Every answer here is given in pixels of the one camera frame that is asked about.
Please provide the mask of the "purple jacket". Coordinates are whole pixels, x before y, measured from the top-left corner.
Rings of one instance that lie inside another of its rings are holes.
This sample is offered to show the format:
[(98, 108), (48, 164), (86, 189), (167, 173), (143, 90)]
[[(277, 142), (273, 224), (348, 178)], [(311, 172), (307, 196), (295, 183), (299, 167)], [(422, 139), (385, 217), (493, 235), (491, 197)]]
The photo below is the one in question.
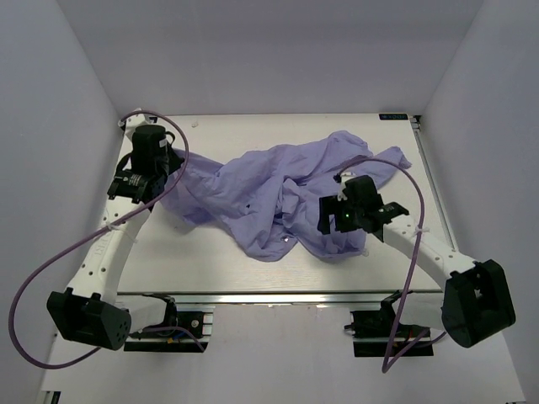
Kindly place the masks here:
[(361, 138), (340, 130), (299, 146), (248, 151), (226, 164), (192, 153), (161, 203), (190, 226), (219, 226), (259, 261), (278, 261), (297, 243), (320, 259), (359, 256), (366, 244), (363, 231), (324, 235), (317, 229), (319, 199), (338, 192), (334, 174), (358, 156), (369, 160), (353, 173), (372, 177), (377, 187), (399, 167), (412, 166), (399, 147), (373, 154)]

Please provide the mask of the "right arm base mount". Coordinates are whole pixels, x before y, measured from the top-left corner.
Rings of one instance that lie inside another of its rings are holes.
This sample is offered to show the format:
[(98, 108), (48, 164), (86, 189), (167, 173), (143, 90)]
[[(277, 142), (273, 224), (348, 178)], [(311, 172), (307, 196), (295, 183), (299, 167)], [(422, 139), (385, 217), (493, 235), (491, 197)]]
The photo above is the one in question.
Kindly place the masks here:
[[(396, 297), (401, 297), (401, 291), (397, 290), (391, 294), (358, 293), (349, 297), (354, 297), (355, 300), (350, 301), (350, 322), (344, 325), (343, 330), (352, 337), (354, 357), (383, 359), (397, 310), (391, 307), (391, 303)], [(390, 358), (400, 353), (422, 331), (422, 327), (399, 323)], [(433, 357), (434, 349), (430, 337), (431, 332), (426, 332), (404, 357)]]

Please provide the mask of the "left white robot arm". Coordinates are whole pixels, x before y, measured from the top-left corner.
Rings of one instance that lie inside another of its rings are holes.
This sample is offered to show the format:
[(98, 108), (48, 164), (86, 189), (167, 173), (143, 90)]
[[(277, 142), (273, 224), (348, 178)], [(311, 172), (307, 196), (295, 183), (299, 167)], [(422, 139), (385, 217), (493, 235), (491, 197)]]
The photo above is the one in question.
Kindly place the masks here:
[(107, 191), (102, 227), (65, 291), (51, 292), (46, 308), (61, 336), (77, 343), (118, 350), (145, 327), (167, 336), (178, 326), (172, 301), (159, 295), (120, 298), (118, 286), (136, 238), (154, 205), (179, 179), (186, 161), (172, 148), (174, 133), (160, 115), (137, 110), (120, 120), (131, 143)]

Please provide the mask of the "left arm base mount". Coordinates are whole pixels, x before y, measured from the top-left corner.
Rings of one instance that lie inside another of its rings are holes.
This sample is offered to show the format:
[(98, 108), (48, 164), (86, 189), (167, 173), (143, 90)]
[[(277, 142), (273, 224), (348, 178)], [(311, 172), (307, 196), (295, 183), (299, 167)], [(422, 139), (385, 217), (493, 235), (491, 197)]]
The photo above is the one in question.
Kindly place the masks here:
[(171, 295), (124, 295), (116, 305), (129, 312), (126, 352), (202, 354), (212, 334), (212, 306), (177, 302)]

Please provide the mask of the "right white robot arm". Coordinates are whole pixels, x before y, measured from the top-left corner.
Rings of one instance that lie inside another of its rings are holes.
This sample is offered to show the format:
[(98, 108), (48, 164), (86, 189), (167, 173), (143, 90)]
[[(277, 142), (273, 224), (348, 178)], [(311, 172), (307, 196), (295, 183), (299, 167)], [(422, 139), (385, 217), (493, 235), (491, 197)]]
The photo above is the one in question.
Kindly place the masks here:
[(440, 287), (440, 293), (397, 291), (385, 298), (369, 329), (397, 336), (409, 326), (446, 332), (464, 348), (516, 321), (503, 268), (471, 258), (420, 227), (397, 202), (384, 203), (371, 177), (337, 175), (340, 191), (319, 200), (318, 230), (362, 230), (410, 259)]

